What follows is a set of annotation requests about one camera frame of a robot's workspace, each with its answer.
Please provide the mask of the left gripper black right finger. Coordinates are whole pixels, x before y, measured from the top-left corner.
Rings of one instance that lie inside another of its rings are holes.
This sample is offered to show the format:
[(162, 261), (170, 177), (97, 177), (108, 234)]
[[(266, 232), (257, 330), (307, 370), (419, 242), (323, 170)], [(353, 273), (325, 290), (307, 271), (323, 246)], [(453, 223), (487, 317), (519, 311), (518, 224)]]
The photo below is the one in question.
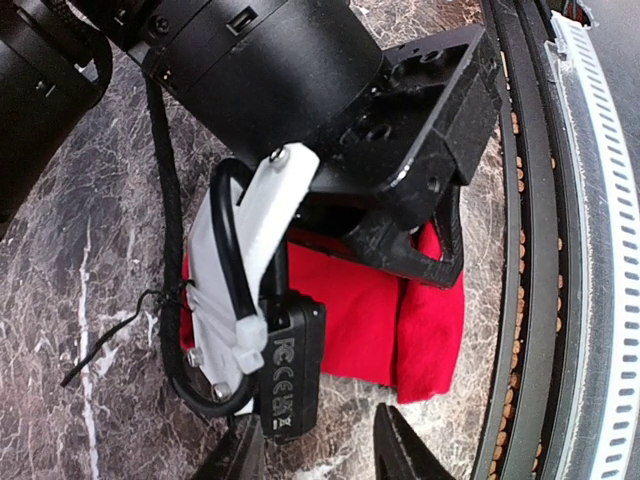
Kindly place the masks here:
[(454, 480), (392, 405), (377, 406), (373, 442), (377, 479)]

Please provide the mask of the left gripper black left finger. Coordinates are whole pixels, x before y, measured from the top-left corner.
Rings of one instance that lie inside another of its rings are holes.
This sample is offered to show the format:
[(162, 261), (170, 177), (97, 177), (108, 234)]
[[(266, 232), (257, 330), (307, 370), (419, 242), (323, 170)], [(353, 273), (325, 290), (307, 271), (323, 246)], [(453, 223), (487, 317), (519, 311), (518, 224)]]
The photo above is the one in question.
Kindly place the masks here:
[(216, 448), (193, 474), (196, 480), (265, 477), (265, 440), (258, 415), (234, 417)]

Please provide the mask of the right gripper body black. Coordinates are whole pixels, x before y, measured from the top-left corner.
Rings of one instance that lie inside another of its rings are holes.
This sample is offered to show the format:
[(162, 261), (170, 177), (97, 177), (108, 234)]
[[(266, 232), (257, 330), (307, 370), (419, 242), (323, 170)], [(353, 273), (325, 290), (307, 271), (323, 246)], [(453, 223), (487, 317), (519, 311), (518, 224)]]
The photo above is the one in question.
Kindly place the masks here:
[(344, 1), (146, 1), (124, 49), (246, 163), (301, 142), (314, 195), (406, 230), (471, 180), (500, 103), (482, 26), (382, 50)]

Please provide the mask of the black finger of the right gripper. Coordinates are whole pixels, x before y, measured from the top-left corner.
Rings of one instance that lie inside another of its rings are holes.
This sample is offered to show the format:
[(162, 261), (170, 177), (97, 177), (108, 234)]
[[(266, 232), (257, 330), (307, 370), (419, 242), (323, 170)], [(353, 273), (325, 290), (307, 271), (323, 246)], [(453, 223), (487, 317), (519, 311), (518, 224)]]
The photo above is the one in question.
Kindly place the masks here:
[(460, 220), (460, 187), (451, 185), (433, 215), (433, 224), (441, 247), (441, 263), (449, 270), (463, 267), (463, 237)]
[(424, 285), (451, 288), (462, 273), (419, 251), (383, 211), (346, 206), (305, 205), (299, 208), (299, 244), (396, 277)]

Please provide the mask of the red santa sock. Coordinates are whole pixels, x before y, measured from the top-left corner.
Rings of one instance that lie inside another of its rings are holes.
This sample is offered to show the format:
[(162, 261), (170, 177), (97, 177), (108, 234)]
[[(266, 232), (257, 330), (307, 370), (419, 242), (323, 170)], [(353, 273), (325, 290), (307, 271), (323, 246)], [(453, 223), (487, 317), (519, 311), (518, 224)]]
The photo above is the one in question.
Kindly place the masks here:
[(465, 317), (464, 280), (440, 289), (290, 243), (293, 289), (327, 309), (322, 372), (390, 387), (401, 404), (447, 393)]

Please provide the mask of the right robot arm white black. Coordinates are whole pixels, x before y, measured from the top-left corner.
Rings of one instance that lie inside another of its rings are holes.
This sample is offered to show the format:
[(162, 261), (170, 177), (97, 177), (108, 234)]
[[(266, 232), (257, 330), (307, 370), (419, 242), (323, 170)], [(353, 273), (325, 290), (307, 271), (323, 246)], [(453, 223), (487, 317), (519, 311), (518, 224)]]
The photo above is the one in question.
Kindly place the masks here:
[(103, 98), (112, 49), (232, 152), (208, 202), (223, 261), (240, 216), (441, 288), (459, 278), (459, 194), (501, 107), (477, 24), (381, 49), (345, 1), (5, 1), (1, 220)]

